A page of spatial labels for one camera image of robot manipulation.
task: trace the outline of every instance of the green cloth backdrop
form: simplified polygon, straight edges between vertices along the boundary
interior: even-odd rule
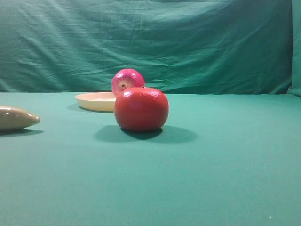
[[[301,1],[293,0],[293,74],[289,93],[301,96]]]
[[[286,93],[291,35],[289,0],[2,0],[0,91],[105,91],[132,67],[166,93]]]

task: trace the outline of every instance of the cream plate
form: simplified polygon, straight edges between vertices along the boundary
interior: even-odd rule
[[[85,93],[75,96],[80,107],[101,112],[112,112],[116,97],[113,92]]]

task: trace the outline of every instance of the apple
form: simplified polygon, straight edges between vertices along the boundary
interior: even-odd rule
[[[142,87],[145,85],[142,75],[132,68],[120,70],[111,81],[113,94],[117,97],[122,91],[131,87]]]
[[[131,132],[149,132],[161,128],[169,115],[167,97],[158,89],[131,87],[115,101],[117,124]]]

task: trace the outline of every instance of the green tablecloth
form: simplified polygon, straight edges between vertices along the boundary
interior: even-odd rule
[[[0,135],[1,226],[300,225],[301,98],[167,95],[134,135],[76,94],[0,94],[41,116]]]

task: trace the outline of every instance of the pink apple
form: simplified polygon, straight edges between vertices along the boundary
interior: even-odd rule
[[[111,87],[113,94],[117,97],[119,93],[127,88],[142,87],[145,85],[142,75],[131,68],[120,70],[112,79]]]

